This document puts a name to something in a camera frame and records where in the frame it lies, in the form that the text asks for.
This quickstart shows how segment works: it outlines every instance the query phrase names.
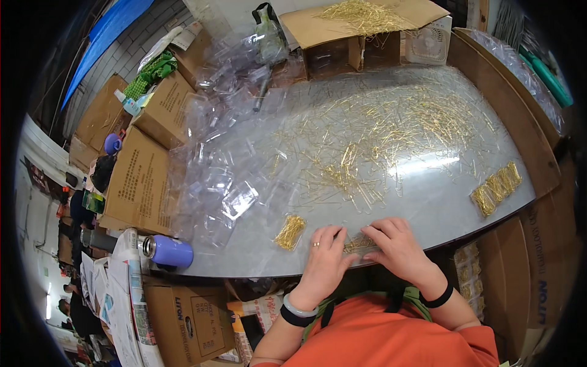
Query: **black wristband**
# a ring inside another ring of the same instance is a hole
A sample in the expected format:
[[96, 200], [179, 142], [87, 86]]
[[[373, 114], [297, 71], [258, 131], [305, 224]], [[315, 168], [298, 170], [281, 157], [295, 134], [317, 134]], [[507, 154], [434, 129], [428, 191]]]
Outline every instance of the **black wristband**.
[[316, 316], [300, 317], [294, 315], [290, 310], [288, 310], [288, 308], [285, 305], [281, 306], [281, 317], [283, 317], [284, 320], [286, 320], [293, 326], [299, 326], [302, 328], [305, 328], [306, 326], [310, 325], [316, 319]]
[[422, 304], [428, 308], [437, 308], [444, 305], [450, 298], [451, 294], [453, 294], [453, 286], [448, 283], [448, 286], [446, 287], [444, 293], [442, 293], [442, 296], [438, 297], [434, 301], [426, 301], [424, 296], [422, 296], [422, 292], [420, 292], [420, 302], [422, 302]]

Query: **clear plastic packaging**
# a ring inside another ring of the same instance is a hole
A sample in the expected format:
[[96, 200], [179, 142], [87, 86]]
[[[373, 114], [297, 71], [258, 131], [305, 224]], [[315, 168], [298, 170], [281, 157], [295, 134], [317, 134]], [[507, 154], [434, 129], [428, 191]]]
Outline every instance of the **clear plastic packaging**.
[[[286, 103], [286, 90], [273, 88], [264, 94], [263, 110], [255, 110], [262, 85], [267, 90], [271, 82], [274, 63], [288, 56], [283, 44], [270, 40], [275, 24], [266, 27], [215, 42], [195, 73], [197, 92], [187, 100], [184, 115], [188, 142], [170, 151], [168, 172], [170, 188], [179, 198], [170, 213], [171, 230], [194, 245], [226, 246], [245, 215], [260, 216], [265, 228], [266, 217], [278, 221], [265, 229], [273, 235], [287, 212], [293, 192], [291, 178], [282, 174], [289, 172], [287, 156], [282, 152], [275, 169], [269, 169], [265, 155], [254, 147], [254, 139], [266, 137], [267, 130], [250, 133], [264, 121], [259, 116], [277, 114]], [[260, 196], [264, 202], [256, 205]]]
[[222, 200], [223, 213], [236, 220], [255, 203], [259, 193], [247, 181], [238, 183]]
[[546, 113], [558, 133], [565, 135], [568, 129], [561, 116], [561, 107], [551, 96], [549, 90], [540, 81], [538, 76], [525, 65], [516, 50], [476, 29], [471, 31], [471, 38], [491, 52], [524, 84], [536, 102], [542, 107], [544, 113]]
[[284, 88], [271, 88], [267, 90], [261, 106], [261, 113], [274, 115], [285, 104], [287, 92]]

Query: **bundle of gold hooks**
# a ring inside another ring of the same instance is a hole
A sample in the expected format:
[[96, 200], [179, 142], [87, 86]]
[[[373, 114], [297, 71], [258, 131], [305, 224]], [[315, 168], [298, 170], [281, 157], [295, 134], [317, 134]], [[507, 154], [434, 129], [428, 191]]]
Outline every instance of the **bundle of gold hooks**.
[[299, 235], [306, 228], [306, 220], [300, 216], [285, 217], [285, 224], [277, 237], [273, 240], [288, 251], [293, 251], [298, 243]]
[[377, 247], [373, 240], [365, 235], [357, 235], [350, 239], [349, 242], [345, 243], [344, 252], [345, 254], [351, 254], [353, 252], [360, 251], [365, 248]]
[[485, 182], [471, 194], [471, 199], [477, 205], [484, 217], [495, 211], [495, 206], [510, 196], [516, 187], [522, 183], [522, 177], [513, 161], [500, 168], [497, 174], [492, 174]]
[[348, 23], [348, 27], [363, 36], [414, 29], [405, 18], [395, 13], [392, 6], [364, 0], [347, 0], [333, 4], [317, 17]]

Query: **wooden board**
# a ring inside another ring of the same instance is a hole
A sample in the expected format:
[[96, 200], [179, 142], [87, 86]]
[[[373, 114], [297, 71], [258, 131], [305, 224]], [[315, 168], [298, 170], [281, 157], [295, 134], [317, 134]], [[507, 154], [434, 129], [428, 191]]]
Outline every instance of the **wooden board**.
[[457, 67], [487, 98], [524, 160], [536, 198], [558, 186], [561, 172], [544, 133], [519, 94], [482, 54], [451, 34], [447, 63]]

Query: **person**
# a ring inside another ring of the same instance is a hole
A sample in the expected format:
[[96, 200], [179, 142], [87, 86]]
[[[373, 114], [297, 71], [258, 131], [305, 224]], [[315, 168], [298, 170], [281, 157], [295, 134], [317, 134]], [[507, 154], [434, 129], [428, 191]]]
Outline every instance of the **person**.
[[[426, 257], [405, 219], [376, 220], [361, 232], [381, 249], [363, 258], [416, 286], [432, 322], [413, 304], [393, 309], [388, 298], [376, 294], [347, 299], [331, 315], [313, 320], [318, 305], [359, 259], [356, 254], [342, 257], [346, 229], [329, 225], [312, 235], [302, 278], [285, 296], [281, 314], [257, 345], [250, 366], [499, 365], [493, 330], [481, 326], [467, 301]], [[301, 345], [304, 327], [310, 330]]]
[[69, 193], [69, 215], [73, 220], [72, 227], [94, 229], [96, 213], [83, 207], [83, 190], [70, 190]]
[[63, 291], [67, 294], [71, 294], [71, 293], [76, 293], [76, 294], [80, 294], [79, 293], [79, 288], [77, 287], [76, 284], [70, 282], [69, 284], [64, 284], [63, 285]]
[[100, 319], [94, 316], [92, 311], [83, 304], [82, 296], [76, 292], [76, 289], [79, 288], [76, 285], [73, 285], [75, 289], [69, 285], [67, 287], [72, 290], [72, 292], [68, 292], [71, 294], [71, 301], [60, 299], [58, 308], [64, 315], [71, 318], [77, 334], [84, 339], [91, 334], [105, 335]]

